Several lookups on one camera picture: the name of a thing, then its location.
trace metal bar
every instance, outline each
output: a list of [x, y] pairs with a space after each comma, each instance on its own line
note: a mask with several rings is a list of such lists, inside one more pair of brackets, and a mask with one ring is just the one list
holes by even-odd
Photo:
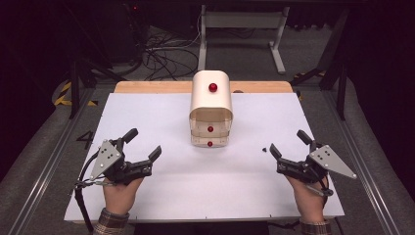
[[68, 139], [72, 134], [73, 129], [76, 126], [79, 117], [82, 114], [82, 111], [87, 106], [88, 101], [92, 97], [93, 89], [86, 89], [84, 94], [82, 95], [81, 99], [81, 106], [79, 111], [76, 115], [68, 120], [68, 123], [64, 129], [63, 134], [61, 135], [58, 144], [56, 145], [54, 151], [52, 152], [51, 156], [49, 157], [48, 162], [46, 163], [45, 167], [43, 168], [42, 172], [40, 173], [39, 177], [34, 183], [33, 188], [29, 196], [27, 197], [21, 212], [19, 213], [15, 223], [13, 224], [12, 228], [9, 231], [9, 235], [19, 235], [24, 234], [27, 225], [30, 222], [31, 217], [33, 216], [37, 206], [40, 203], [40, 200], [45, 193], [49, 182], [52, 179], [52, 176], [59, 164], [59, 161], [62, 158], [63, 151], [67, 146]]
[[381, 192], [378, 189], [375, 180], [370, 174], [369, 169], [366, 163], [364, 162], [362, 155], [360, 154], [360, 151], [357, 148], [356, 143], [354, 142], [353, 137], [351, 136], [347, 123], [345, 121], [342, 121], [337, 115], [335, 98], [333, 97], [330, 91], [322, 91], [322, 93], [324, 99], [328, 103], [330, 110], [342, 131], [342, 134], [347, 144], [347, 149], [351, 156], [351, 161], [353, 162], [356, 168], [357, 175], [362, 181], [363, 187], [365, 188], [367, 196], [370, 202], [372, 203], [375, 213], [382, 224], [385, 234], [399, 235], [399, 230], [397, 229], [397, 226], [393, 221], [392, 215], [388, 210], [388, 207], [381, 195]]

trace red ball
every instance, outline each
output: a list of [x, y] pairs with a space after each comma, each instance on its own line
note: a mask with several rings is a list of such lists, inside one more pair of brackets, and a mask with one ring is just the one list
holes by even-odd
[[216, 92], [216, 91], [217, 91], [217, 85], [216, 85], [215, 83], [211, 83], [211, 84], [208, 86], [208, 90], [209, 90], [210, 92]]

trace plaid sleeve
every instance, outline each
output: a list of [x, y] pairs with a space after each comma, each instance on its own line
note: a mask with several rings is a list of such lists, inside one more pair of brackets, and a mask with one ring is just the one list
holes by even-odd
[[303, 235], [331, 235], [332, 228], [330, 227], [330, 222], [328, 220], [324, 220], [324, 222], [315, 222], [315, 223], [308, 223], [303, 222], [300, 219], [301, 225], [301, 234]]
[[101, 216], [98, 219], [98, 223], [95, 225], [94, 235], [123, 234], [128, 218], [129, 213], [126, 215], [119, 215], [103, 209], [101, 211]]

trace hand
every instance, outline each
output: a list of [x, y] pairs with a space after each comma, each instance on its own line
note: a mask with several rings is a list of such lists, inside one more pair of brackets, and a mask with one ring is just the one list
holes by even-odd
[[117, 184], [116, 186], [104, 186], [104, 198], [106, 209], [108, 212], [120, 215], [127, 214], [135, 201], [135, 193], [144, 178], [139, 178], [131, 181], [128, 185]]
[[[305, 187], [304, 183], [290, 176], [286, 176], [294, 189], [294, 197], [296, 199], [297, 208], [301, 214], [303, 222], [322, 222], [324, 221], [323, 208], [324, 198], [312, 192]], [[312, 185], [316, 189], [321, 189], [319, 182]]]

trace small drawer unit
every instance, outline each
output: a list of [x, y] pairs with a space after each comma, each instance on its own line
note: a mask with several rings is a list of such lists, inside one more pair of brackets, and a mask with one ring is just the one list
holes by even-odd
[[196, 73], [189, 115], [192, 144], [207, 148], [226, 146], [232, 119], [228, 75], [220, 70]]

